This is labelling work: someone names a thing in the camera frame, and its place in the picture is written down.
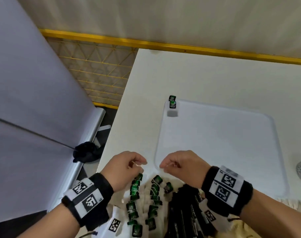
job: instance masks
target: hand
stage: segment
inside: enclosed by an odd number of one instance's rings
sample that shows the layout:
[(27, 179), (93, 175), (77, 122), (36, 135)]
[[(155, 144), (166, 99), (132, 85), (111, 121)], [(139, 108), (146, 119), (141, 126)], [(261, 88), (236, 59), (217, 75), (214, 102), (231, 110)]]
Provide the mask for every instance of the hand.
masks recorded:
[(191, 150), (171, 153), (161, 162), (160, 168), (186, 184), (201, 189), (210, 165)]
[(146, 159), (136, 152), (124, 151), (106, 164), (100, 172), (110, 183), (114, 192), (120, 191), (132, 181), (139, 173), (143, 173), (142, 167), (147, 164)]

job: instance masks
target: yellow frame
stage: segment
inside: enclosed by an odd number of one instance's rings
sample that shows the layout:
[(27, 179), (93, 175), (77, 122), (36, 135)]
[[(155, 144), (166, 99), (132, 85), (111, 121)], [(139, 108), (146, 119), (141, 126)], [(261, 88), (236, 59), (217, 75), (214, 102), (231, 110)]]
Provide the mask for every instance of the yellow frame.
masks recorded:
[[(179, 52), (179, 53), (192, 53), (192, 54), (201, 54), (201, 55), (209, 55), (209, 56), (240, 58), (240, 59), (249, 59), (249, 60), (256, 60), (256, 61), (301, 65), (301, 58), (236, 52), (236, 51), (228, 51), (228, 50), (221, 50), (221, 49), (207, 48), (207, 47), (196, 47), (196, 46), (187, 46), (187, 45), (180, 45), (180, 44), (142, 41), (136, 39), (107, 37), (107, 36), (100, 36), (100, 35), (93, 35), (93, 34), (56, 31), (56, 30), (49, 30), (49, 29), (39, 29), (39, 30), (42, 33), (42, 35), (45, 37), (55, 37), (55, 38), (71, 39), (71, 40), (78, 40), (78, 41), (106, 43), (112, 45), (138, 47), (144, 49), (153, 49), (153, 50)], [(108, 108), (115, 108), (115, 109), (118, 108), (117, 106), (114, 105), (107, 105), (101, 103), (95, 103), (95, 105), (104, 106)]]

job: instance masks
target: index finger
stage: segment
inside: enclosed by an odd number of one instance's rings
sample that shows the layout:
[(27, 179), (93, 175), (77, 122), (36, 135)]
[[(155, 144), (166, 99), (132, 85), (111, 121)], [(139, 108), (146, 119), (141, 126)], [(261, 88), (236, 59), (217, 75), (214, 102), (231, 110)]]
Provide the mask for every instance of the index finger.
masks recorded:
[(130, 161), (137, 161), (137, 163), (147, 164), (147, 160), (136, 152), (125, 152), (125, 159), (128, 163)]
[(163, 161), (160, 163), (160, 168), (165, 168), (167, 165), (172, 162), (180, 163), (180, 159), (183, 157), (184, 151), (176, 151), (167, 155)]

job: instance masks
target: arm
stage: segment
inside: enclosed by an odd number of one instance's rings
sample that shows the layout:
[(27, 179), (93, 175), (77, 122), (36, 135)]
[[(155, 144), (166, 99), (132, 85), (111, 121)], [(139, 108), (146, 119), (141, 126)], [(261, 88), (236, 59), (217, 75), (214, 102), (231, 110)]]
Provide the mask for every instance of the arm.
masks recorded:
[[(159, 167), (199, 189), (211, 168), (190, 150), (169, 154)], [(264, 238), (301, 237), (301, 213), (255, 189), (251, 200), (243, 207), (240, 218)]]
[[(113, 156), (101, 174), (112, 186), (113, 191), (117, 192), (124, 189), (139, 173), (143, 173), (144, 170), (137, 165), (146, 163), (146, 159), (140, 154), (125, 151)], [(97, 209), (93, 208), (90, 212), (98, 214)], [(18, 238), (74, 238), (79, 229), (80, 225), (73, 214), (63, 204), (59, 204)]]

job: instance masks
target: black wristband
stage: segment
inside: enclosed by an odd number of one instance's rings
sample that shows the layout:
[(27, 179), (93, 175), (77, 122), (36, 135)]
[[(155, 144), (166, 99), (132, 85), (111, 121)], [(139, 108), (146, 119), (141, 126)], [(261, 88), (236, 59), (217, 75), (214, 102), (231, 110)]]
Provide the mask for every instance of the black wristband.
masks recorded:
[(94, 230), (109, 219), (106, 206), (113, 195), (113, 188), (105, 177), (96, 173), (81, 180), (65, 193), (61, 202), (78, 221), (80, 227)]
[[(207, 206), (209, 209), (222, 216), (228, 216), (229, 214), (240, 216), (243, 207), (251, 200), (251, 197), (253, 195), (253, 186), (244, 180), (240, 188), (240, 192), (235, 192), (227, 185), (215, 180), (218, 172), (219, 168), (212, 166), (208, 170), (202, 184), (201, 189), (204, 191), (204, 194), (208, 200)], [(218, 187), (215, 193), (210, 192), (212, 185)], [(227, 200), (231, 193), (233, 193), (233, 196), (237, 196), (233, 207), (227, 204)]]

